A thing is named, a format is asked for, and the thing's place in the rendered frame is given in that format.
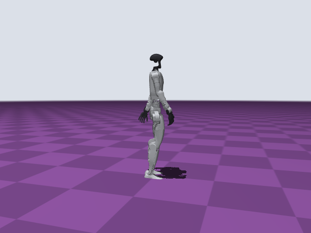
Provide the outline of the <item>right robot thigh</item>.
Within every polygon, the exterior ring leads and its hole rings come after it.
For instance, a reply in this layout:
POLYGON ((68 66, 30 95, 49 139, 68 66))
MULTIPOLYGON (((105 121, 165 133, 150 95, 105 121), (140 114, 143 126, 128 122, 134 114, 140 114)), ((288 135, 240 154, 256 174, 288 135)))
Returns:
POLYGON ((154 113, 152 114, 152 120, 153 122, 159 122, 155 125, 155 130, 154 130, 155 142, 152 142, 156 145, 156 148, 158 149, 164 137, 164 131, 165 131, 164 118, 163 118, 163 115, 160 114, 158 111, 154 111, 154 113))

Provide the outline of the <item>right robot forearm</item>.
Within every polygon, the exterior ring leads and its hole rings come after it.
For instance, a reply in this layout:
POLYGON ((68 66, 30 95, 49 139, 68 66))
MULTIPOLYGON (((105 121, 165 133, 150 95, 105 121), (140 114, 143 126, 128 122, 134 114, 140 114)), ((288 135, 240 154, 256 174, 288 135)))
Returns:
POLYGON ((159 97, 159 101, 161 102, 163 108, 169 111, 169 113, 172 111, 171 107, 169 106, 169 104, 166 101, 166 98, 164 97, 164 93, 163 91, 159 91, 158 92, 158 97, 159 97))

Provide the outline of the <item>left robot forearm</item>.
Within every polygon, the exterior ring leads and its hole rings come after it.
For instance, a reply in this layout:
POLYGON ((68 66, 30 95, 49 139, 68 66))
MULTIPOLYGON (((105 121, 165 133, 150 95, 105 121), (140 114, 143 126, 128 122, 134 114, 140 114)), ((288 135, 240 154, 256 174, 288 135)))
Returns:
POLYGON ((150 107, 152 106, 153 101, 154 100, 151 100, 150 95, 149 95, 148 103, 146 104, 146 108, 145 108, 146 111, 149 111, 150 107))

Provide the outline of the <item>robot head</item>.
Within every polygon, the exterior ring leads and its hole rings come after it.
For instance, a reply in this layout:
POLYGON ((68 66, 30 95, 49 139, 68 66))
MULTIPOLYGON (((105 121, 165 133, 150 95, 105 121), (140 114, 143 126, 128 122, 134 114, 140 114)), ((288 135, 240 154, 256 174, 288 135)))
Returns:
POLYGON ((150 60, 154 61, 155 63, 158 62, 158 64, 159 64, 158 66, 154 67, 152 71, 154 71, 155 69, 158 70, 159 68, 161 68, 161 62, 160 61, 162 59, 163 59, 163 56, 160 55, 160 54, 153 54, 153 55, 151 55, 150 60))

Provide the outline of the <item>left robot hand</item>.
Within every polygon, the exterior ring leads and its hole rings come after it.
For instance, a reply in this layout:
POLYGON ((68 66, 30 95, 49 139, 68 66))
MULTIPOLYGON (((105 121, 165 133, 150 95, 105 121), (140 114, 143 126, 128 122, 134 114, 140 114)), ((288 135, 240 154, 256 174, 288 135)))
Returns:
MULTIPOLYGON (((145 108, 146 108, 146 106, 145 106, 145 108)), ((147 119, 147 121, 148 121, 148 118, 147 118, 147 115, 148 115, 148 114, 147 114, 147 113, 148 113, 149 111, 146 111, 145 108, 144 108, 144 112, 142 112, 142 113, 140 114, 139 118, 138 118, 138 119, 140 119, 140 122, 143 121, 143 123, 144 123, 145 119, 147 119)))

